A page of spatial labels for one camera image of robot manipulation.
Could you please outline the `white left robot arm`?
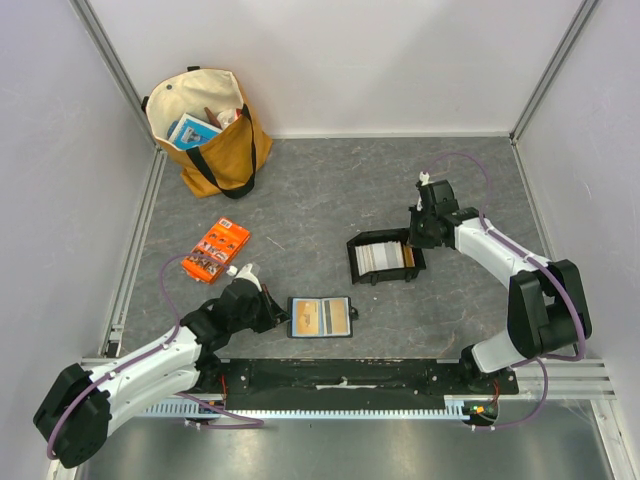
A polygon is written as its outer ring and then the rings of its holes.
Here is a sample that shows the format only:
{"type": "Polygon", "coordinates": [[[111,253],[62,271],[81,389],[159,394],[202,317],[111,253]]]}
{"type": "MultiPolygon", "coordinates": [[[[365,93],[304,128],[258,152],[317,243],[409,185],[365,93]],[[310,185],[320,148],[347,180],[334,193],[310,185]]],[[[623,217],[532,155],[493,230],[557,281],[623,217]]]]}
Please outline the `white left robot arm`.
{"type": "Polygon", "coordinates": [[[33,418],[47,442],[47,456],[66,468],[76,467],[148,407],[190,390],[212,391],[220,380],[216,353],[232,335],[263,333],[289,318],[264,284],[245,276],[133,353],[93,369],[78,363],[66,367],[33,418]]]}

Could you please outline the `black leather card holder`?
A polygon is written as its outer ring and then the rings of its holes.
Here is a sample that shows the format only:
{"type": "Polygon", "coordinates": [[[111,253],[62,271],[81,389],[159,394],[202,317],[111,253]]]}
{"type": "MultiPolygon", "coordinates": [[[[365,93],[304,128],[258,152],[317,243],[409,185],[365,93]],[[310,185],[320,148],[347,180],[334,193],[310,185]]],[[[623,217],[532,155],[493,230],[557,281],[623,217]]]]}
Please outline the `black leather card holder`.
{"type": "Polygon", "coordinates": [[[288,299],[288,314],[290,315],[290,320],[288,322],[287,327],[287,336],[292,339],[325,339],[325,338],[350,338],[353,336],[353,323],[359,319],[358,310],[352,305],[351,298],[348,296],[343,297],[290,297],[288,299]],[[329,336],[325,333],[324,326],[324,314],[323,314],[323,301],[325,299],[331,298],[344,298],[348,300],[349,306],[349,319],[350,319],[350,333],[345,336],[329,336]],[[320,307],[320,333],[314,336],[301,336],[296,334],[296,326],[295,326],[295,313],[296,313],[296,302],[299,300],[309,300],[315,299],[319,301],[320,307]]]}

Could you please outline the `tan credit card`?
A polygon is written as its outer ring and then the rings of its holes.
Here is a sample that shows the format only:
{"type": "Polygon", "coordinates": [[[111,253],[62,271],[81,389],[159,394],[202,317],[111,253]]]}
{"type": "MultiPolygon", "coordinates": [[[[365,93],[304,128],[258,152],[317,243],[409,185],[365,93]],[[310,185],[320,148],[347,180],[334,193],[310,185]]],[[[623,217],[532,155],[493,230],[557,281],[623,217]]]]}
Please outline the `tan credit card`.
{"type": "Polygon", "coordinates": [[[314,336],[320,333],[320,307],[315,299],[296,302],[295,326],[296,334],[314,336]]]}
{"type": "Polygon", "coordinates": [[[325,333],[329,336],[345,336],[350,333],[348,300],[331,298],[323,301],[325,333]]]}

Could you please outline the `black plastic card tray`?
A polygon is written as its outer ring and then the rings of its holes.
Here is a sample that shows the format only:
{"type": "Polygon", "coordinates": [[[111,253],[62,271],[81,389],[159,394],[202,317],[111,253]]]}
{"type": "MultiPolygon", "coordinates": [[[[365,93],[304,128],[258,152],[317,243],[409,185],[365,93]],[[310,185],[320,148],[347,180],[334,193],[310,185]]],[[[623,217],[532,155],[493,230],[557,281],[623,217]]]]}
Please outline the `black plastic card tray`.
{"type": "Polygon", "coordinates": [[[408,244],[409,229],[361,232],[347,244],[351,283],[372,286],[386,281],[411,282],[426,269],[422,251],[408,244]]]}

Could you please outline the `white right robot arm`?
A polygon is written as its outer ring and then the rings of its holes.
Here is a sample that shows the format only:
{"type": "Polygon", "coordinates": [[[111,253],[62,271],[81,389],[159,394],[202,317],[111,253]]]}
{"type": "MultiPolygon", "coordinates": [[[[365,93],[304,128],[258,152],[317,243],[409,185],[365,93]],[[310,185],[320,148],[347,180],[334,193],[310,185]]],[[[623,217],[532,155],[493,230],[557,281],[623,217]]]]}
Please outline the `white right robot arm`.
{"type": "Polygon", "coordinates": [[[505,288],[506,326],[493,337],[461,353],[458,381],[467,392],[483,392],[494,373],[537,358],[561,356],[579,361],[586,352],[592,324],[578,267],[551,261],[496,229],[477,209],[460,208],[450,183],[423,174],[416,184],[419,200],[409,208],[409,244],[419,249],[447,247],[476,261],[505,288]]]}

